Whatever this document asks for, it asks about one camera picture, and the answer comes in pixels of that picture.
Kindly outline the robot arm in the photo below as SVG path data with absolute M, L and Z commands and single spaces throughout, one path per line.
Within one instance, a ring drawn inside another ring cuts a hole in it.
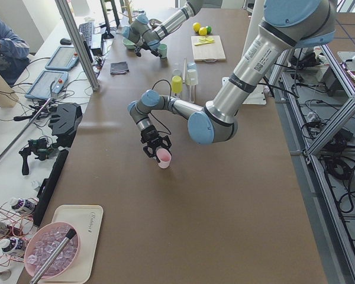
M 202 9 L 204 2 L 200 0 L 186 1 L 183 7 L 179 8 L 168 19 L 151 29 L 146 14 L 139 14 L 130 26 L 122 28 L 122 36 L 135 45 L 135 54 L 141 57 L 140 50 L 150 50 L 156 57 L 162 57 L 158 48 L 160 42 L 169 34 L 174 33 L 185 21 L 194 17 Z
M 151 158 L 158 149 L 169 149 L 149 119 L 153 110 L 167 110 L 188 121 L 191 139 L 199 144 L 227 141 L 234 137 L 236 113 L 281 53 L 287 49 L 320 46 L 335 34 L 336 1 L 265 1 L 258 34 L 243 54 L 216 97 L 198 106 L 155 91 L 142 94 L 129 104 L 128 112 L 141 132 L 143 150 Z

